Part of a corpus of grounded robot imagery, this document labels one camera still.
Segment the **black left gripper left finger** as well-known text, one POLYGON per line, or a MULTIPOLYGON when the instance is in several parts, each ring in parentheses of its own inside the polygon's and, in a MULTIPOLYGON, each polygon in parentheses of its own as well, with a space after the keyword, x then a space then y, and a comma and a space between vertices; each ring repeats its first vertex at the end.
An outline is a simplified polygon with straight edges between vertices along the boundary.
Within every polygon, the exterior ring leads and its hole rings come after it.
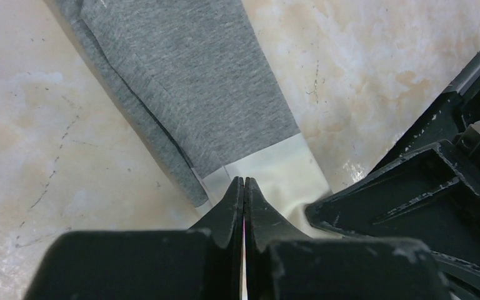
POLYGON ((47 250, 26 299, 240 299, 244 182, 185 230, 71 231, 47 250))

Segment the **grey underwear white waistband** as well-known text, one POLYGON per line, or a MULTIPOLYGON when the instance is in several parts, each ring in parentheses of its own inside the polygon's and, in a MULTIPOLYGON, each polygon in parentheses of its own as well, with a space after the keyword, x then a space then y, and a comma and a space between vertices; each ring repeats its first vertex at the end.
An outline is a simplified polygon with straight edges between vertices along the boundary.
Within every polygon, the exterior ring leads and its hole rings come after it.
POLYGON ((56 1, 119 108, 200 216, 235 177, 313 238, 329 184, 241 1, 56 1))

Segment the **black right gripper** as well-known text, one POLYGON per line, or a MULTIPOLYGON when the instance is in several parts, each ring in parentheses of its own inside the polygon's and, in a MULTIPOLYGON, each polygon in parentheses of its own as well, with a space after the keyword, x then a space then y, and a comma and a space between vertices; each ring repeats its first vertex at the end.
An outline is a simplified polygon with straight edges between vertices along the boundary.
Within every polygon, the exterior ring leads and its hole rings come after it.
POLYGON ((451 297, 480 299, 480 51, 371 174, 305 213, 325 231, 421 241, 451 297))

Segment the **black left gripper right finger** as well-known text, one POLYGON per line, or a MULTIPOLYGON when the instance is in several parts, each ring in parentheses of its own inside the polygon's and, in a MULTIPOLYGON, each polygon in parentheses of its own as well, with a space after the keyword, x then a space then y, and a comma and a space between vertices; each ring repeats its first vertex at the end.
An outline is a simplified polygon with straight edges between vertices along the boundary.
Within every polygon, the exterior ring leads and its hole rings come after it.
POLYGON ((312 238, 244 186, 249 299, 449 299, 430 250, 409 238, 312 238))

